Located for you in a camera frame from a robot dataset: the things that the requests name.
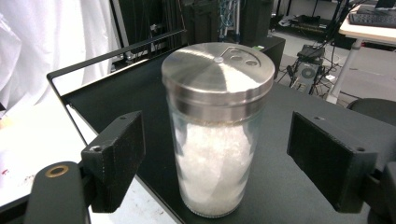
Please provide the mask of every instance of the white curtain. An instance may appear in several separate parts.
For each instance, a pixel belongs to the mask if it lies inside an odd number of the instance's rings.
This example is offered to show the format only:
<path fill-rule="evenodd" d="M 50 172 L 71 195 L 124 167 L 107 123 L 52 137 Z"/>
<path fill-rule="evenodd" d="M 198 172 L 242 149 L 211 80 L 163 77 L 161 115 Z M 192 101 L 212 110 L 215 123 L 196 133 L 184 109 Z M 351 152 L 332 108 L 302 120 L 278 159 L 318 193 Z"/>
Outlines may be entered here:
<path fill-rule="evenodd" d="M 53 95 L 49 72 L 108 53 L 114 41 L 108 1 L 0 0 L 0 103 L 12 114 L 45 100 Z M 57 84 L 80 86 L 107 75 L 110 65 Z"/>

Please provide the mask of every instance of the metal lid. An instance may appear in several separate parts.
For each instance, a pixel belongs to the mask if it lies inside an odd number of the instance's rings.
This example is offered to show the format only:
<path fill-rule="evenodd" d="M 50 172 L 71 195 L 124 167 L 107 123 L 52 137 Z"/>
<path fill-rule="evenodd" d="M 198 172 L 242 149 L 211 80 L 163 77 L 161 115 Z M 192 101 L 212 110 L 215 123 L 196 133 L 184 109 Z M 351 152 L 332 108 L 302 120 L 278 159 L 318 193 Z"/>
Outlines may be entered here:
<path fill-rule="evenodd" d="M 208 121 L 246 119 L 262 108 L 275 67 L 256 49 L 230 43 L 188 46 L 162 66 L 172 106 Z"/>

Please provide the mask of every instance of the salt shaker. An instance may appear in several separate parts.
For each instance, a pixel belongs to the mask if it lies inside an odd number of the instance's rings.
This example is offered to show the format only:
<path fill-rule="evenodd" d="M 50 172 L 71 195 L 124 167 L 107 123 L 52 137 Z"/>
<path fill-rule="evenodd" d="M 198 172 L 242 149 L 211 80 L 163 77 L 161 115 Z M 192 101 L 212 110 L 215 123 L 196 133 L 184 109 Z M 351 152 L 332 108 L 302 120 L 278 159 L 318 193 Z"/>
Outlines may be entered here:
<path fill-rule="evenodd" d="M 164 60 L 180 195 L 193 213 L 223 217 L 240 204 L 274 72 L 263 53 L 230 43 Z"/>

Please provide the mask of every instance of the white granules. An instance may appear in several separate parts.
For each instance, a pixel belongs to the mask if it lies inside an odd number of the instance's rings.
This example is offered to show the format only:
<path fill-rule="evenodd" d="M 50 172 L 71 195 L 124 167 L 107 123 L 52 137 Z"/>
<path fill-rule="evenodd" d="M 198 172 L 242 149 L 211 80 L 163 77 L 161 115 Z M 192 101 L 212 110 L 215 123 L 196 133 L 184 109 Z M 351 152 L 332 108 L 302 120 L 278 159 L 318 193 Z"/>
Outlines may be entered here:
<path fill-rule="evenodd" d="M 187 124 L 185 132 L 176 129 L 176 138 L 181 147 L 178 181 L 184 203 L 205 217 L 232 212 L 242 200 L 253 157 L 243 126 Z"/>

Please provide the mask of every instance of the black table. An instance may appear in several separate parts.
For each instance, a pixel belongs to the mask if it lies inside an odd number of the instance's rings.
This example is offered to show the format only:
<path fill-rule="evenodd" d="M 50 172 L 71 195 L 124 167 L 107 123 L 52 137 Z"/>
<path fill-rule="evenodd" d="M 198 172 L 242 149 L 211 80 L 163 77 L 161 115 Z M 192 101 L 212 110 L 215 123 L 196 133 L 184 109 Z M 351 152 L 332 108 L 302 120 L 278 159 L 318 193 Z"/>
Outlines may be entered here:
<path fill-rule="evenodd" d="M 147 155 L 137 174 L 180 222 L 367 222 L 367 205 L 363 206 L 360 214 L 336 213 L 287 155 L 291 113 L 299 111 L 330 120 L 347 132 L 353 132 L 368 146 L 383 150 L 382 159 L 394 157 L 394 154 L 387 153 L 390 148 L 396 147 L 396 128 L 278 84 L 274 84 L 268 95 L 261 140 L 240 206 L 227 217 L 217 219 L 193 214 L 181 201 L 178 191 L 174 146 L 161 74 L 166 56 L 151 59 L 68 93 L 62 96 L 62 100 L 72 105 L 98 133 L 120 115 L 143 111 Z M 383 163 L 379 162 L 377 166 L 382 167 Z"/>

